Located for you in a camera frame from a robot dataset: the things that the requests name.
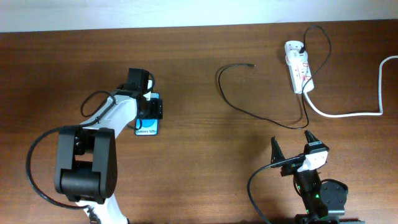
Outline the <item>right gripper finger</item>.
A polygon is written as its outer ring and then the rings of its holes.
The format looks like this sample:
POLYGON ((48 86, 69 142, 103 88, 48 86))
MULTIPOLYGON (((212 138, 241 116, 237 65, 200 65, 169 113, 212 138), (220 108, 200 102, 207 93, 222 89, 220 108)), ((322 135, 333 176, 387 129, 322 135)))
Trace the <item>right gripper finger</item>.
POLYGON ((282 161, 285 161, 285 157, 282 153, 282 150, 279 146, 279 143, 277 142, 275 136, 271 137, 271 148, 272 148, 272 153, 271 153, 271 164, 272 168, 277 168, 281 167, 282 161))
POLYGON ((309 130, 304 131, 304 135, 308 145, 317 145, 321 143, 321 141, 316 138, 309 130))

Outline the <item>blue Galaxy smartphone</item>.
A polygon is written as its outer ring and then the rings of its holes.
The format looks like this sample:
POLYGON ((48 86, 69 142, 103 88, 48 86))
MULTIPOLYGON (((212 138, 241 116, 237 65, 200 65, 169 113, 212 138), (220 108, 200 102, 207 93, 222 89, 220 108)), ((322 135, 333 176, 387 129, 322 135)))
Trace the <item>blue Galaxy smartphone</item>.
MULTIPOLYGON (((151 94, 151 99, 152 98, 159 98, 160 95, 159 93, 152 93, 151 94)), ((139 116, 139 119, 136 122, 136 128, 135 130, 135 135, 136 136, 156 136, 159 132, 159 121, 161 119, 149 119, 148 114, 149 114, 149 106, 148 109, 144 111, 143 115, 139 116)))

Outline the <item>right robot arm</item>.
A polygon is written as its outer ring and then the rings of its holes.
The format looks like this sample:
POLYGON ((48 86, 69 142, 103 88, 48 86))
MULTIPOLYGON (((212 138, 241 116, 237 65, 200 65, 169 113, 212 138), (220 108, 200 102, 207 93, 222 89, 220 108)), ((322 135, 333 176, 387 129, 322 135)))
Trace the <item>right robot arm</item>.
POLYGON ((286 159, 275 137, 271 138, 271 167, 281 168, 281 176, 293 176, 296 192, 306 214, 298 214, 295 223, 339 223, 345 214, 348 186, 334 179, 321 180, 317 169, 326 164, 330 148, 310 131, 304 132, 307 144, 303 153, 286 159))

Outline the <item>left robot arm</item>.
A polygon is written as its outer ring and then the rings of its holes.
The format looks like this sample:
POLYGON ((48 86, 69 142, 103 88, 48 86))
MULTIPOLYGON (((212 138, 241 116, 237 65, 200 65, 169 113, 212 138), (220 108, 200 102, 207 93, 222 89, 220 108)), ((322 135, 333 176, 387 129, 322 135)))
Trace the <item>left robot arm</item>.
POLYGON ((59 132, 55 190, 82 209, 90 223, 129 223, 114 194, 116 138, 124 128, 157 134, 163 108, 154 86, 153 74, 130 68, 126 83, 109 93, 85 122, 59 132))

